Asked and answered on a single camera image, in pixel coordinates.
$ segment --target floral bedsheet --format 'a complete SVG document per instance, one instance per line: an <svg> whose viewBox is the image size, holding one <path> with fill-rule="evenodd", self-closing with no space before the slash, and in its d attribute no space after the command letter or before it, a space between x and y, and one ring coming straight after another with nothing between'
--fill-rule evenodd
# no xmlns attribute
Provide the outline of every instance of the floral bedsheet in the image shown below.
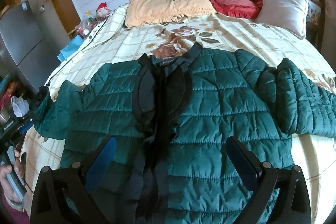
<svg viewBox="0 0 336 224"><path fill-rule="evenodd" d="M292 60L317 85L336 93L335 72L321 54L305 39L300 40L285 29L247 19L221 14L182 18L180 22L124 26L127 6L118 8L92 40L52 73L50 94L65 80L83 86L104 63L138 59L142 54L157 58L178 57L195 42L204 47L227 51L245 49L276 67L283 58ZM22 153L27 152L26 182L32 197L41 168L59 167L64 141L40 138L31 128ZM293 136L292 155L304 172L311 202L312 222L323 223L336 202L333 174L336 172L336 141L300 135Z"/></svg>

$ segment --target human hand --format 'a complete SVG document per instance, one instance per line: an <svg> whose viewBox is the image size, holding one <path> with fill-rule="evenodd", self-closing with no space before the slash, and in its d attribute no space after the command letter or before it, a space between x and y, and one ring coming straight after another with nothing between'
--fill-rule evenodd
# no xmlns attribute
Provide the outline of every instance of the human hand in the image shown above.
<svg viewBox="0 0 336 224"><path fill-rule="evenodd" d="M21 178L24 176L24 168L19 160L18 157L20 157L20 153L15 150L15 163L14 163L14 170L16 171L17 175ZM20 200L16 196L14 190L12 189L11 185L9 184L6 175L10 174L12 172L12 166L11 165L2 165L0 166L0 184L2 186L3 192L5 196L15 202L15 203L20 203Z"/></svg>

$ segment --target green puffer jacket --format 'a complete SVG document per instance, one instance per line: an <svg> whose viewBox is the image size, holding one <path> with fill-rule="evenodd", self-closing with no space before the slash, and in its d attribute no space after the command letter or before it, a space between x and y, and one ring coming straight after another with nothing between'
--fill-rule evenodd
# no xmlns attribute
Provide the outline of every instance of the green puffer jacket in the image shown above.
<svg viewBox="0 0 336 224"><path fill-rule="evenodd" d="M117 152L92 196L110 223L130 177L144 135L136 129L132 91L137 61L105 64L81 91L65 81L58 98L48 96L34 110L35 129L44 137L66 139L61 167L81 161L106 134ZM225 151L235 135L260 161L291 168L291 134L336 138L336 96L316 86L288 59L268 67L245 50L203 49L189 66L193 93L176 119L178 136L169 146L167 224L231 224L252 196ZM277 193L260 223L265 223Z"/></svg>

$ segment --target wooden chair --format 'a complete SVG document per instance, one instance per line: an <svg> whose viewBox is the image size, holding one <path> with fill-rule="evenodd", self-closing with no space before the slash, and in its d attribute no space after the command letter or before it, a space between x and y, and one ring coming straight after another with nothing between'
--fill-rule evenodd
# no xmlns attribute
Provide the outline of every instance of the wooden chair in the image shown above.
<svg viewBox="0 0 336 224"><path fill-rule="evenodd" d="M326 18L326 0L309 0L319 6L321 8L321 13L319 17L318 24L316 25L313 22L307 20L306 32L307 32L307 40L312 43L319 52L322 49L323 42L323 33L324 33L324 24Z"/></svg>

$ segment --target clutter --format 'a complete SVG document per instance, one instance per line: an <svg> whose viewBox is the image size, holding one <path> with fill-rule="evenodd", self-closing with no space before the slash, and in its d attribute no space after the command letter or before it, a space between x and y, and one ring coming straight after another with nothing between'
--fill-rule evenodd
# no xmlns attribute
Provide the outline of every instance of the clutter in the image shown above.
<svg viewBox="0 0 336 224"><path fill-rule="evenodd" d="M11 99L14 92L17 90L17 88L20 86L19 82L12 81L9 83L7 90L5 91L4 95L0 99L0 109L3 109L5 104Z"/></svg>
<svg viewBox="0 0 336 224"><path fill-rule="evenodd" d="M81 23L79 23L79 25L77 26L78 32L83 37L83 39L86 39L90 34L91 30L93 29L92 27L93 20L94 18L91 15L91 12L86 12Z"/></svg>
<svg viewBox="0 0 336 224"><path fill-rule="evenodd" d="M5 124L10 118L11 115L8 113L8 110L4 107L0 111L0 124Z"/></svg>
<svg viewBox="0 0 336 224"><path fill-rule="evenodd" d="M4 93L6 92L9 84L13 81L14 75L9 74L7 75L0 83L0 98L3 97Z"/></svg>
<svg viewBox="0 0 336 224"><path fill-rule="evenodd" d="M29 111L29 103L24 100L22 97L18 98L13 96L10 99L10 102L13 107L13 111L16 117L23 117Z"/></svg>

